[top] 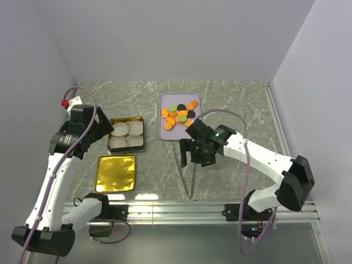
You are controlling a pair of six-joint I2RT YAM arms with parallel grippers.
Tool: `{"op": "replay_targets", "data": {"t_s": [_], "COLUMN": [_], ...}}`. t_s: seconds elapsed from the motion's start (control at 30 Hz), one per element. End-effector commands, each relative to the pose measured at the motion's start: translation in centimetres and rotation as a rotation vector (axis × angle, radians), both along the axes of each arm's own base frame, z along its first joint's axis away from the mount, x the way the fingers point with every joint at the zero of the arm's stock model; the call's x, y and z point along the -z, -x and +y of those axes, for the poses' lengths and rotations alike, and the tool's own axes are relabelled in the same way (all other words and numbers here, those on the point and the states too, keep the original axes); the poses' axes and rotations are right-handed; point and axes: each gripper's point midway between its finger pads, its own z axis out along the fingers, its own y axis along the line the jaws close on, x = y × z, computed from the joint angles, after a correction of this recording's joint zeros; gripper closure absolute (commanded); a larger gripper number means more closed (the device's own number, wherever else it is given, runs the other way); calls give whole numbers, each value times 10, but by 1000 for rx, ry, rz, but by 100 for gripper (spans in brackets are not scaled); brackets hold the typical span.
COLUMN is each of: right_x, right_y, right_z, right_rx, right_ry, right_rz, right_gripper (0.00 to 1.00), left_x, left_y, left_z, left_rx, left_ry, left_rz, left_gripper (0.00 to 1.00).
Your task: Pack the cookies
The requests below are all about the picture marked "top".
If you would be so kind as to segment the orange dotted round cookie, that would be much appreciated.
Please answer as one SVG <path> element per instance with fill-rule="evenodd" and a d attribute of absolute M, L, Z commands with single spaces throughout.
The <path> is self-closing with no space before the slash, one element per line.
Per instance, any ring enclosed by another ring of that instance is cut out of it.
<path fill-rule="evenodd" d="M 171 129 L 173 129 L 174 125 L 173 125 L 172 122 L 166 121 L 166 122 L 164 123 L 164 126 L 163 126 L 163 127 L 164 127 L 165 130 L 171 130 Z"/>

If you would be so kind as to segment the orange fish cookie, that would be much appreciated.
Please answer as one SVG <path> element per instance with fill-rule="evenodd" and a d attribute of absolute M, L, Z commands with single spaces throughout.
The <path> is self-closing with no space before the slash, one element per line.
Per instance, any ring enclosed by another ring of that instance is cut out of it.
<path fill-rule="evenodd" d="M 161 114 L 162 114 L 162 117 L 163 117 L 163 118 L 167 118 L 167 117 L 169 116 L 168 109 L 163 108 L 163 109 L 161 110 Z"/>

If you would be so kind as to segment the gold tin lid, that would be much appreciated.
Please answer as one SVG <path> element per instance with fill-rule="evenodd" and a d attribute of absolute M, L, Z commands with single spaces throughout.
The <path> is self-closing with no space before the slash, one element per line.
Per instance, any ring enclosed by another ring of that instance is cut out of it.
<path fill-rule="evenodd" d="M 95 191 L 119 193 L 135 188 L 136 157 L 134 155 L 108 155 L 98 159 Z"/>

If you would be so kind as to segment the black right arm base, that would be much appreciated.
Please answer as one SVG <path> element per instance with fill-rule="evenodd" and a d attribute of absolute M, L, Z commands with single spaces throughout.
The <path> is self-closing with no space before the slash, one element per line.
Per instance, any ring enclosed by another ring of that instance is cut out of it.
<path fill-rule="evenodd" d="M 238 222 L 240 213 L 239 203 L 227 203 L 221 212 L 227 222 Z M 249 206 L 244 205 L 241 234 L 244 238 L 257 239 L 263 232 L 263 222 L 268 221 L 273 214 L 272 209 L 256 212 Z"/>

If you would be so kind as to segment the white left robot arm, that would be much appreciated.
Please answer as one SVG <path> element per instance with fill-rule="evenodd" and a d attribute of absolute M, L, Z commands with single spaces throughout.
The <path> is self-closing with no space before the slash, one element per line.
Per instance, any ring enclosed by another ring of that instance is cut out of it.
<path fill-rule="evenodd" d="M 85 152 L 113 128 L 100 107 L 78 104 L 51 138 L 48 166 L 42 188 L 30 216 L 14 227 L 12 239 L 31 252 L 65 257 L 76 234 L 94 218 L 105 221 L 111 214 L 104 194 L 87 194 L 82 203 L 63 215 L 68 191 Z"/>

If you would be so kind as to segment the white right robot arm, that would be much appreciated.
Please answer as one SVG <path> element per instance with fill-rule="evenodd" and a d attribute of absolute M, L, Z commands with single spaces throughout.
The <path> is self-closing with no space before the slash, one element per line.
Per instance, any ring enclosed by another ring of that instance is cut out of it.
<path fill-rule="evenodd" d="M 187 165 L 187 153 L 193 163 L 202 167 L 215 164 L 216 154 L 219 154 L 244 162 L 274 181 L 270 187 L 246 194 L 239 215 L 247 221 L 256 220 L 261 213 L 278 206 L 301 211 L 315 184 L 305 157 L 277 154 L 246 140 L 227 126 L 220 125 L 213 130 L 199 119 L 186 129 L 186 133 L 190 138 L 179 141 L 182 167 Z"/>

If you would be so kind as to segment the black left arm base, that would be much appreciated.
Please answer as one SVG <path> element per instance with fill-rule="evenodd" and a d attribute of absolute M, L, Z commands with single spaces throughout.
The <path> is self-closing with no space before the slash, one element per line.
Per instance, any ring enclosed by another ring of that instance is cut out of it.
<path fill-rule="evenodd" d="M 128 216 L 128 205 L 112 205 L 108 209 L 108 212 L 94 218 L 89 223 L 89 235 L 93 238 L 108 238 L 113 233 L 113 228 L 117 224 L 124 223 L 113 222 L 113 220 L 119 220 L 126 222 Z"/>

